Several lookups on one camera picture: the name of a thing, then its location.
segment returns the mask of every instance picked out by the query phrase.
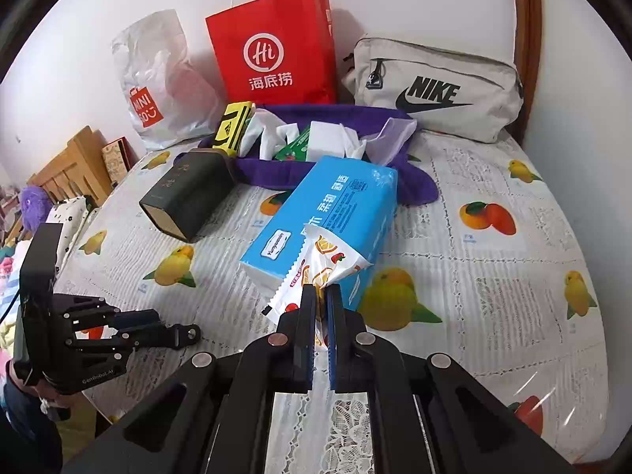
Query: purple plush toy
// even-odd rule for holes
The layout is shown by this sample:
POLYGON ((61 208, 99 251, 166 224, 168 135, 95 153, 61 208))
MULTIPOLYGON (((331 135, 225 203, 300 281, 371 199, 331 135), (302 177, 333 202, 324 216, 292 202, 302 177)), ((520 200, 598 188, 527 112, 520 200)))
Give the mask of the purple plush toy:
POLYGON ((41 187, 29 185, 20 193, 20 206, 24 229, 35 235, 40 223, 46 221, 53 203, 41 187))

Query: blue tissue package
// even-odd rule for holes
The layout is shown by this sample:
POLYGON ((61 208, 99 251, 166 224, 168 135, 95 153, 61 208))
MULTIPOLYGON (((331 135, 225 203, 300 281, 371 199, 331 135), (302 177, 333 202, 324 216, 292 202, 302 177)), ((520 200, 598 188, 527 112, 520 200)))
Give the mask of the blue tissue package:
MULTIPOLYGON (((280 207, 241 265, 266 297, 272 297, 292 268, 305 240, 305 224, 326 228, 375 263, 397 205, 397 171, 362 160, 323 156, 280 207)), ((340 281, 345 308, 355 310, 371 268, 340 281)))

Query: silver bolt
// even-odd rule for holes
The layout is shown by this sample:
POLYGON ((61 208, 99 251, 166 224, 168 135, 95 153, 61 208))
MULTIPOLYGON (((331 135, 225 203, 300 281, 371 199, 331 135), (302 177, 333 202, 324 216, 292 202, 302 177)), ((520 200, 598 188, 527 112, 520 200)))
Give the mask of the silver bolt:
POLYGON ((432 355, 431 364, 439 369, 447 369, 451 363, 452 360, 447 354, 437 353, 432 355))
POLYGON ((362 331, 356 335, 356 342, 361 346, 370 346, 375 342, 375 335, 368 331, 362 331))
POLYGON ((191 359, 191 363, 194 367, 206 367, 211 364, 213 357, 209 353, 197 353, 191 359))
POLYGON ((288 343, 288 336, 283 333, 273 333, 268 337, 268 344, 271 346, 285 346, 288 343))

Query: nike swoosh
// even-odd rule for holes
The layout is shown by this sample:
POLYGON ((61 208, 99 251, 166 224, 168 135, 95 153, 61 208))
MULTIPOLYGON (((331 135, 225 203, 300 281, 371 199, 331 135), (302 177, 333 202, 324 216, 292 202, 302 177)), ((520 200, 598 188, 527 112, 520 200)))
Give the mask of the nike swoosh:
POLYGON ((464 107, 471 103, 411 103, 406 99, 406 91, 408 87, 401 91, 401 94, 395 100, 395 107, 406 113, 424 112, 426 110, 449 109, 451 107, 464 107))

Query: white candy wrapper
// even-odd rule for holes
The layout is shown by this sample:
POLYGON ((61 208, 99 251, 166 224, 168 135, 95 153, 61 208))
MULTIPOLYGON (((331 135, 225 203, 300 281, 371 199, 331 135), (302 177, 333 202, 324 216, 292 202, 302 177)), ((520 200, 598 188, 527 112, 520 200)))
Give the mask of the white candy wrapper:
MULTIPOLYGON (((305 241, 292 269, 285 276, 283 283, 270 300, 272 310, 267 317, 278 323, 283 312, 296 310, 301 306, 303 285, 312 284, 317 288, 318 309, 321 305, 320 289, 339 282, 342 278, 352 275, 372 264, 358 251, 354 250, 344 240, 331 231, 314 226, 305 225, 305 241)), ((354 291, 359 288, 359 279, 354 291)), ((317 312, 320 322, 321 312, 317 312)), ((317 326, 317 342, 322 342, 322 329, 317 326)))

